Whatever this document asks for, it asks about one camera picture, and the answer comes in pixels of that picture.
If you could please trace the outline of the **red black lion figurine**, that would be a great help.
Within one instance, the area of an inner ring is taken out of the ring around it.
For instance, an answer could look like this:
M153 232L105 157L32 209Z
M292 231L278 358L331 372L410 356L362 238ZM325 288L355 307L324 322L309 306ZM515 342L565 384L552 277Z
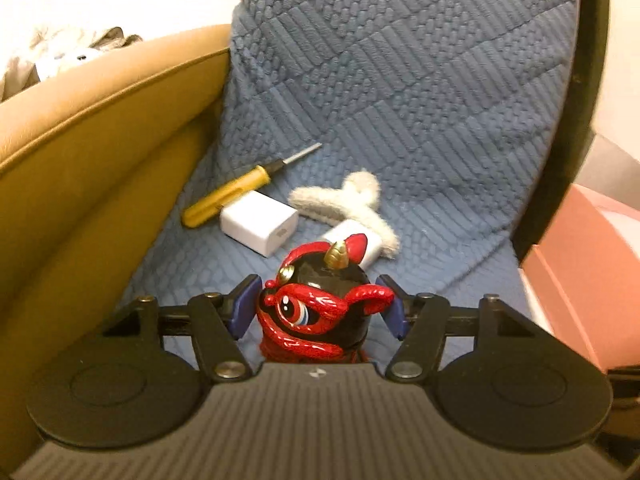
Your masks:
M370 282L360 263L366 234L300 245L266 281L257 300L260 351L268 362L364 362L370 317L392 305L394 293Z

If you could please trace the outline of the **white fuzzy fabric piece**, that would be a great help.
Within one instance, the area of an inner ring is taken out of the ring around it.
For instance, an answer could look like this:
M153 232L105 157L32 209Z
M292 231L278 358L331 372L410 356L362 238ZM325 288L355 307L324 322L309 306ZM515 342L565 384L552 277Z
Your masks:
M381 185L367 170L344 177L340 188L299 186L288 193L288 204L304 217L338 226L354 220L381 237L382 256L393 259L400 249L400 238L380 216Z

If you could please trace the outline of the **yellow handled screwdriver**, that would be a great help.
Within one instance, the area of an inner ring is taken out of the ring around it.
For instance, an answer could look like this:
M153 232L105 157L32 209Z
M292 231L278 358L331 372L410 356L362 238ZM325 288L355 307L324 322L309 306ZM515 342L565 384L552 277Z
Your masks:
M225 206L230 205L249 192L268 185L277 172L321 147L322 144L317 142L287 158L273 160L268 164L256 165L246 174L242 174L241 177L221 185L186 208L181 214L182 225L188 229L198 228L208 220L218 216Z

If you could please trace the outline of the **pink cardboard box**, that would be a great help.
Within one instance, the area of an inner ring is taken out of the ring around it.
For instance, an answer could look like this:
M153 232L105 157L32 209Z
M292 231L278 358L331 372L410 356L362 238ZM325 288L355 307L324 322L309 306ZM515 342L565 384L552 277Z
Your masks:
M639 363L639 211L574 184L523 263L552 333L600 367Z

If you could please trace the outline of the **blue textured sofa cover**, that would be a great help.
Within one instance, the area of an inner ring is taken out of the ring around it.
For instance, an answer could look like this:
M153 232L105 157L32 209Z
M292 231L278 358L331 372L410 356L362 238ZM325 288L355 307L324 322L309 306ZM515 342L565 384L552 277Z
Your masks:
M578 0L241 0L219 138L184 208L302 148L269 196L368 170L407 292L528 304L510 241L564 104Z

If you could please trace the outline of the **beige black folding chair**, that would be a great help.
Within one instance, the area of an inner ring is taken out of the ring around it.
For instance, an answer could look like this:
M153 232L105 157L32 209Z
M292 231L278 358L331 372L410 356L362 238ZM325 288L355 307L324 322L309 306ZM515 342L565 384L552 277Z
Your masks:
M590 122L604 72L611 0L579 0L578 10L575 50L561 114L540 176L511 234L518 261L541 241L594 138Z

